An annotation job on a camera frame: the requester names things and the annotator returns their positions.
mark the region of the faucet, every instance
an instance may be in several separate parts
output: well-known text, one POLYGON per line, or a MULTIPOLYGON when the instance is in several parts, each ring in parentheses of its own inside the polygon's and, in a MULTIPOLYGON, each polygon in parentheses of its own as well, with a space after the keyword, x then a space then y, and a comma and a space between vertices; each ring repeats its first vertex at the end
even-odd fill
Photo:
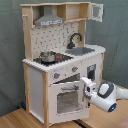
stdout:
POLYGON ((68 49, 72 49, 73 47, 75 47, 75 44, 73 44, 72 39, 75 35, 79 35, 80 36, 80 41, 82 41, 82 35, 80 33, 74 33, 71 37, 70 37, 70 43, 67 45, 68 49))

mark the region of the stovetop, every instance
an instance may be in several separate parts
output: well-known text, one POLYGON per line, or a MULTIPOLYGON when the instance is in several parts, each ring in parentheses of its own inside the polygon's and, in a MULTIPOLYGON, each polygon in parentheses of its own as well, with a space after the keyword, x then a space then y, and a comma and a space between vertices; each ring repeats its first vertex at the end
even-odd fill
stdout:
POLYGON ((73 57, 70 57, 70 56, 67 56, 67 55, 63 55, 63 59, 61 61, 59 61, 59 62, 56 62, 56 61, 53 61, 53 62, 43 62, 41 60, 41 58, 33 59, 33 61, 48 67, 48 66, 52 66, 52 65, 55 65, 55 64, 58 64, 58 63, 65 62, 65 61, 67 61, 69 59, 73 59, 73 57))

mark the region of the backsplash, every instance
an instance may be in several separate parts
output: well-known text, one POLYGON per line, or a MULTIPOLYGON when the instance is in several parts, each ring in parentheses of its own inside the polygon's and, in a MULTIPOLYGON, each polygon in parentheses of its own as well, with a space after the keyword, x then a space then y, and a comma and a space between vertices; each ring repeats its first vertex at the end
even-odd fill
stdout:
MULTIPOLYGON (((50 26, 35 27, 31 31, 33 58, 37 58, 43 51, 66 50, 70 37, 78 33, 79 22, 64 23, 50 26)), ((78 46, 78 36, 73 38, 73 43, 78 46)))

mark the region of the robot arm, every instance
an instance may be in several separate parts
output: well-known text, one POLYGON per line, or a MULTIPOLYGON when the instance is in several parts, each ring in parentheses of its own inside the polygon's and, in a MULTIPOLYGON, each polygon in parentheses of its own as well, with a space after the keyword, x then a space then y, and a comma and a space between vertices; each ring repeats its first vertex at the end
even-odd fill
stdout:
POLYGON ((106 112, 112 112, 116 108, 116 100, 128 99, 128 90, 117 87, 110 81, 103 82, 98 90, 97 86, 86 77, 81 78, 85 86, 85 99, 106 112))

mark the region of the oven window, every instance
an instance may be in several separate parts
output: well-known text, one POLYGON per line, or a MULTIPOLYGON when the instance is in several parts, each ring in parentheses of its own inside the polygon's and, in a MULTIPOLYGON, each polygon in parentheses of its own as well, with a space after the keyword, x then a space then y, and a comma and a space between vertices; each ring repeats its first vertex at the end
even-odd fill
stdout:
POLYGON ((57 95, 57 113, 67 113, 77 111, 78 105, 78 93, 77 91, 60 93, 57 95))

